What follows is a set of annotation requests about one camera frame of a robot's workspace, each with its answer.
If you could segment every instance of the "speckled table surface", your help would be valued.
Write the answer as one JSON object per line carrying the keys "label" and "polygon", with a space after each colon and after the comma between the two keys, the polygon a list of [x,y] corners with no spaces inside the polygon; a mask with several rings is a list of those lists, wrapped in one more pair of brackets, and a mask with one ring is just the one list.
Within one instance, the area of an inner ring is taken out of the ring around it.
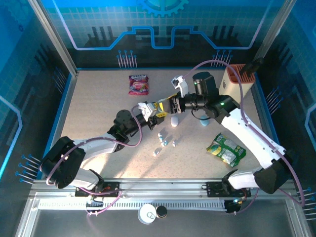
{"label": "speckled table surface", "polygon": [[[224,71],[209,72],[214,75],[218,86]],[[130,110],[139,102],[157,101],[174,94],[176,91],[170,80],[185,73],[186,70],[81,71],[62,136],[75,140],[106,133],[119,110]],[[149,77],[149,95],[128,95],[128,76],[139,74],[147,74]],[[193,82],[189,79],[187,82],[190,92],[194,92]],[[261,127],[251,91],[246,94],[244,103],[247,115]],[[245,147],[235,135],[214,120],[203,127],[190,111],[177,116],[180,121],[177,127],[171,126],[171,116],[167,116],[153,131],[148,127],[143,129],[143,141],[138,147],[125,147],[117,153],[96,156],[84,161],[82,168],[93,169],[105,178],[221,178],[232,170],[218,157],[208,153],[206,147],[220,132]],[[175,141],[176,147],[169,144],[161,148],[159,132],[169,142]],[[131,139],[130,144],[137,143],[138,139],[139,134]],[[161,149],[161,152],[153,157],[156,149]],[[258,165],[256,158],[247,150],[246,157],[236,168],[245,170]]]}

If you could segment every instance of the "pink snack bag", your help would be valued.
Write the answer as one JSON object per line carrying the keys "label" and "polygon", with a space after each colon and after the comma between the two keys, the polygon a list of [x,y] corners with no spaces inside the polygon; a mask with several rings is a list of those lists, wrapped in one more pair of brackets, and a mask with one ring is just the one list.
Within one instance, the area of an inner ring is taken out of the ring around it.
{"label": "pink snack bag", "polygon": [[148,95],[148,77],[147,75],[129,76],[130,95]]}

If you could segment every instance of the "snack bag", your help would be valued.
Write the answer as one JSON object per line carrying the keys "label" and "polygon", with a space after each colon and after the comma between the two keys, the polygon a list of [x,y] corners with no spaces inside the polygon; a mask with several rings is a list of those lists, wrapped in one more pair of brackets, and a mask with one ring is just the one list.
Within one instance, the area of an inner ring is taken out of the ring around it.
{"label": "snack bag", "polygon": [[148,95],[148,77],[146,75],[129,76],[130,95]]}
{"label": "snack bag", "polygon": [[223,134],[218,134],[212,144],[206,150],[222,159],[223,162],[234,167],[246,156],[246,150],[235,142],[229,140]]}

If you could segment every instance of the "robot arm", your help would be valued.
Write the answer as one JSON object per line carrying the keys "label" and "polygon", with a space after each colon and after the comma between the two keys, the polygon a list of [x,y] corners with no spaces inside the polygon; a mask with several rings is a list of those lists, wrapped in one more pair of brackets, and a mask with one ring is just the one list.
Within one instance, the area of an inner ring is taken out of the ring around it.
{"label": "robot arm", "polygon": [[[260,167],[249,171],[233,171],[222,180],[223,188],[229,192],[242,188],[261,188],[263,191],[274,193],[288,178],[289,171],[283,161],[272,149],[264,143],[249,127],[249,123],[255,126],[247,117],[245,124],[240,116],[239,104],[228,95],[219,95],[213,76],[205,79],[194,79],[196,93],[189,94],[188,86],[182,77],[174,78],[172,84],[180,88],[180,92],[164,100],[154,103],[139,103],[141,113],[137,119],[141,126],[148,126],[151,130],[155,125],[164,121],[169,114],[182,113],[185,110],[200,110],[219,124],[234,133],[248,149],[255,155]],[[259,128],[255,127],[265,138],[270,138]],[[119,111],[114,126],[103,135],[117,141],[128,143],[128,135],[133,135],[139,130],[131,113],[127,110]],[[60,138],[53,148],[44,157],[40,170],[49,174],[57,161],[73,146],[82,140],[72,141],[68,137]],[[124,146],[108,140],[92,141],[76,148],[51,177],[51,182],[58,188],[67,185],[84,187],[95,192],[101,192],[104,180],[93,170],[80,168],[83,160],[102,154],[120,151]],[[279,152],[284,154],[284,148],[275,144]]]}

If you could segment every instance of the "glass wall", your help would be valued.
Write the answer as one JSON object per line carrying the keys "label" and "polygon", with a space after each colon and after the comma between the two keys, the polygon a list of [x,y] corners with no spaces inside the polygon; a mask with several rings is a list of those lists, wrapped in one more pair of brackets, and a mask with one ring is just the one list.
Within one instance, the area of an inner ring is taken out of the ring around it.
{"label": "glass wall", "polygon": [[312,187],[313,191],[316,188],[315,12],[315,1],[297,0],[258,73],[279,141],[295,158],[295,170],[303,188]]}
{"label": "glass wall", "polygon": [[251,61],[282,0],[43,0],[78,68]]}
{"label": "glass wall", "polygon": [[27,1],[0,0],[1,236],[14,236],[68,70]]}

